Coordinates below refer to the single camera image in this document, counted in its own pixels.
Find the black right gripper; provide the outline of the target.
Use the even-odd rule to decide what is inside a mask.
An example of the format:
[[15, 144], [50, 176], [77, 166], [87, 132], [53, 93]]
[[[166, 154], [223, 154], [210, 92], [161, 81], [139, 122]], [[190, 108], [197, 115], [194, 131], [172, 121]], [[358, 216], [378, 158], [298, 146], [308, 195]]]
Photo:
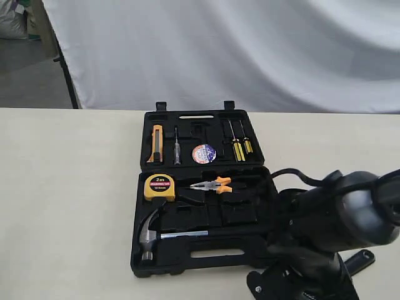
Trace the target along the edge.
[[268, 247], [288, 269], [293, 299], [359, 299], [351, 276], [375, 262], [375, 255], [362, 249], [343, 261], [336, 252], [298, 245]]

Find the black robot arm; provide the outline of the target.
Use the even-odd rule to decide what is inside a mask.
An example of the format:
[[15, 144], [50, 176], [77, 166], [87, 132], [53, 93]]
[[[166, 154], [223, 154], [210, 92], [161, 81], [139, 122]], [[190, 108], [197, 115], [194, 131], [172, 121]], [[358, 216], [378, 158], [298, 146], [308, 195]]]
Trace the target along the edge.
[[272, 202], [267, 272], [274, 299], [357, 299], [340, 252], [385, 246], [399, 237], [399, 171], [297, 175], [310, 190], [286, 189]]

